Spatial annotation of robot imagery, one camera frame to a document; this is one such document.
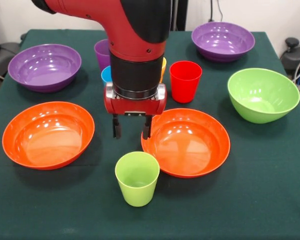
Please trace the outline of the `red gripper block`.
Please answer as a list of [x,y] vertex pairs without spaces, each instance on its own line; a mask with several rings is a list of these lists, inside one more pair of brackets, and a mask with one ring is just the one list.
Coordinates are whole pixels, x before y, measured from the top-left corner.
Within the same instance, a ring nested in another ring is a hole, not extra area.
[[113,137],[117,140],[122,136],[122,128],[118,115],[140,115],[145,116],[142,138],[147,140],[151,137],[152,119],[154,115],[160,115],[167,103],[166,85],[160,83],[154,96],[147,99],[127,99],[119,96],[113,90],[113,83],[105,84],[103,90],[104,106],[106,111],[112,115]]

